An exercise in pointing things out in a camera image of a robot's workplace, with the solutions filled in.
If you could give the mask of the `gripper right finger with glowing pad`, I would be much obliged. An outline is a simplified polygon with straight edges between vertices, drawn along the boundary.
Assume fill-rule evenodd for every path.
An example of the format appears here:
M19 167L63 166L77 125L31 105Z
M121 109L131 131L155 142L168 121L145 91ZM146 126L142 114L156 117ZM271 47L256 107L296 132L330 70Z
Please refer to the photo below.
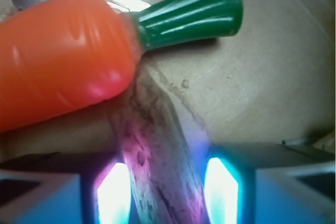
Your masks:
M335 223L335 155L308 145L213 146L210 223Z

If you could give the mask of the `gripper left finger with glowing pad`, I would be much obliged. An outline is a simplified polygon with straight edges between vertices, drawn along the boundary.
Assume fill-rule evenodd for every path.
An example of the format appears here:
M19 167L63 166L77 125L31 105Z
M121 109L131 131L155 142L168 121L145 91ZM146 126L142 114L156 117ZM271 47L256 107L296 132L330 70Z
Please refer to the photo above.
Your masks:
M113 153L28 154L1 163L1 223L128 223L127 166Z

